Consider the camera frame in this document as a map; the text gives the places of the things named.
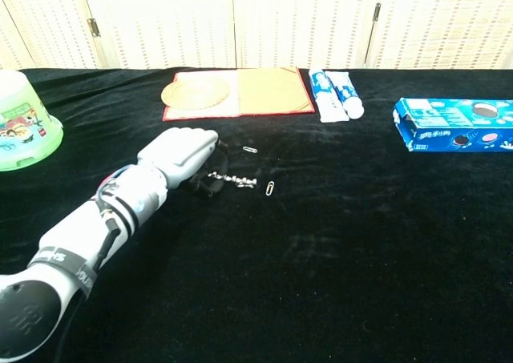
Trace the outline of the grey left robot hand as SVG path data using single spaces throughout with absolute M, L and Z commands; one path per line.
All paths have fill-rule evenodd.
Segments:
M 190 192 L 212 197 L 224 186 L 222 179 L 207 185 L 204 178 L 209 172 L 203 166 L 217 150 L 222 155 L 220 173 L 228 170 L 228 145 L 214 130 L 173 127 L 159 134 L 137 154 L 137 164 L 153 167 L 165 179 L 166 188 L 186 188 Z

